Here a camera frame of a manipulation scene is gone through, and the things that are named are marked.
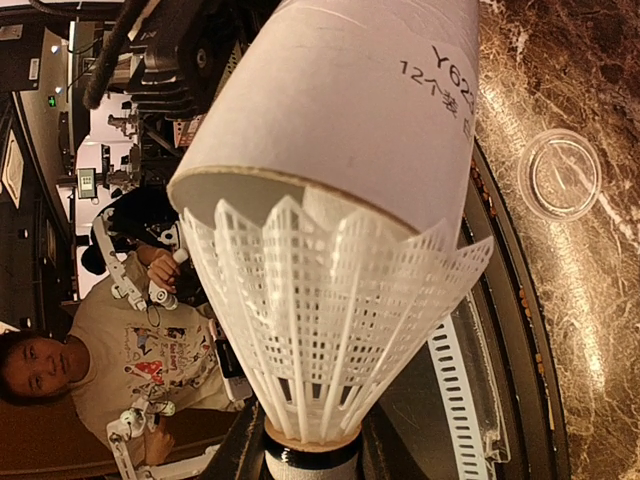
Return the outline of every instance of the shuttlecock cork base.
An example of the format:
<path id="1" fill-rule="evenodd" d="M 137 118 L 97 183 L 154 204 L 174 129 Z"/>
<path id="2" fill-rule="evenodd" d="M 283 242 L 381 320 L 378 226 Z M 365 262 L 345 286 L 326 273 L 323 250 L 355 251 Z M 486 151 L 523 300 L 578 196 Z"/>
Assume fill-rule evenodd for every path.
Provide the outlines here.
<path id="1" fill-rule="evenodd" d="M 339 441 L 301 443 L 287 439 L 267 418 L 265 459 L 275 480 L 356 480 L 362 447 L 360 428 Z"/>

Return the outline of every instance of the white perforated strip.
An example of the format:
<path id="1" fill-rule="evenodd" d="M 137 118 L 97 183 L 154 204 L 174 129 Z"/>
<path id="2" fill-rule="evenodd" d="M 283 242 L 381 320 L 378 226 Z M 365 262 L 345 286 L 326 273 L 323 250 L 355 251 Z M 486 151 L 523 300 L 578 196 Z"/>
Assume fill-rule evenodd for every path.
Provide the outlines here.
<path id="1" fill-rule="evenodd" d="M 471 386 L 451 317 L 438 327 L 428 343 L 447 414 L 458 477 L 488 480 Z"/>

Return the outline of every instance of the red graphic on shirt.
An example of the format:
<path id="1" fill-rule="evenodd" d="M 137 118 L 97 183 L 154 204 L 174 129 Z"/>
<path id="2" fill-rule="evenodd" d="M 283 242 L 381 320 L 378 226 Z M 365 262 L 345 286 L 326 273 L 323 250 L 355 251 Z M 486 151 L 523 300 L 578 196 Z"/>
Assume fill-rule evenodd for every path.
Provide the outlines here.
<path id="1" fill-rule="evenodd" d="M 160 360 L 156 360 L 155 362 L 138 362 L 130 371 L 127 371 L 127 373 L 142 378 L 149 378 L 156 385 L 164 385 L 164 380 L 162 379 L 162 362 Z"/>

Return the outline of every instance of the black band on shuttlecock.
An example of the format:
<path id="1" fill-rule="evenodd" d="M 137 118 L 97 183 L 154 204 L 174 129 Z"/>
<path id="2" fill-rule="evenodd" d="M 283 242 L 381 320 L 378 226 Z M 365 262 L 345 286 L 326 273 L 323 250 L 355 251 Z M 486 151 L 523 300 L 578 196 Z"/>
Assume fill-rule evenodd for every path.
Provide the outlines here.
<path id="1" fill-rule="evenodd" d="M 301 470 L 329 470 L 344 465 L 353 459 L 362 448 L 362 435 L 358 435 L 351 443 L 330 452 L 300 452 L 280 445 L 266 433 L 264 449 L 281 463 L 286 463 Z"/>

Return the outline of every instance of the clear plastic lid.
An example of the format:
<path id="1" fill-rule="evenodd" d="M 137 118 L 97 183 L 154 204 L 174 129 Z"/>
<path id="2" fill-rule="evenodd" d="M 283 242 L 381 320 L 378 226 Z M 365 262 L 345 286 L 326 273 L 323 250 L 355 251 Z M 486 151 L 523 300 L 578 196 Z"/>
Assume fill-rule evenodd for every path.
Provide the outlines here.
<path id="1" fill-rule="evenodd" d="M 518 185 L 529 208 L 542 218 L 575 220 L 600 194 L 602 172 L 589 142 L 570 130 L 547 130 L 525 148 Z"/>

